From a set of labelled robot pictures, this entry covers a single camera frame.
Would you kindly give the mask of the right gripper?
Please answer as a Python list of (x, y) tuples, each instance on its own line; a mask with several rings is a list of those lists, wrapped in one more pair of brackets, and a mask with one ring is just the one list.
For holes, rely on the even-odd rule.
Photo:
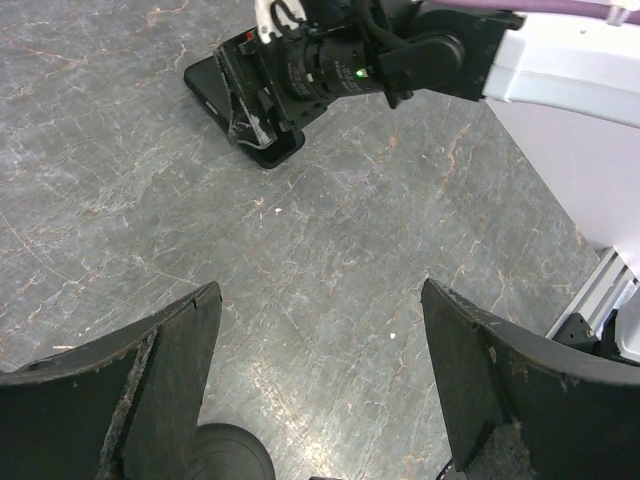
[(283, 41), (264, 45), (256, 29), (221, 44), (215, 54), (230, 92), (228, 133), (238, 144), (258, 150), (270, 147), (276, 132), (302, 129), (325, 113), (328, 99), (293, 96), (281, 77)]

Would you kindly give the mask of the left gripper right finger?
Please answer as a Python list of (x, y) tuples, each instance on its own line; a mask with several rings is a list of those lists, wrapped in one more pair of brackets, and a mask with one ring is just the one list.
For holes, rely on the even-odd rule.
[(421, 303), (457, 471), (638, 478), (638, 367), (537, 335), (432, 278)]

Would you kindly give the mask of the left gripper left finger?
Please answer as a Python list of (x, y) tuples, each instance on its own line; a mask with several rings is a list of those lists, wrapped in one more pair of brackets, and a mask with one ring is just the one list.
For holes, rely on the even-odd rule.
[(219, 331), (216, 282), (1, 375), (4, 479), (180, 479)]

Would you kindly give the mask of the black smartphone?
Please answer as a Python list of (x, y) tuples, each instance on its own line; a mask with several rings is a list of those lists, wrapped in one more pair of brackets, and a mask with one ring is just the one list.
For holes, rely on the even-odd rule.
[(301, 130), (285, 130), (281, 126), (276, 105), (265, 88), (258, 89), (269, 119), (277, 134), (277, 140), (264, 150), (236, 143), (228, 133), (231, 118), (231, 95), (236, 93), (228, 82), (223, 67), (215, 56), (210, 56), (189, 66), (184, 72), (184, 82), (208, 114), (221, 128), (227, 139), (251, 160), (264, 169), (273, 169), (297, 153), (305, 143)]

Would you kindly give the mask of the black phone stand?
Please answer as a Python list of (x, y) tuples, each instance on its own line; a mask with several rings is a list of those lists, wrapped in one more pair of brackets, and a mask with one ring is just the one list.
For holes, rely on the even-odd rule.
[(250, 431), (226, 423), (196, 429), (185, 479), (275, 480), (271, 457)]

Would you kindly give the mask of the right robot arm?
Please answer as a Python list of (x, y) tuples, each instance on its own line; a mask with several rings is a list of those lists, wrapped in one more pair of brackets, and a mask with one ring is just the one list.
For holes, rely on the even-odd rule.
[(214, 52), (204, 104), (255, 150), (300, 144), (343, 97), (427, 90), (639, 123), (635, 1), (258, 1)]

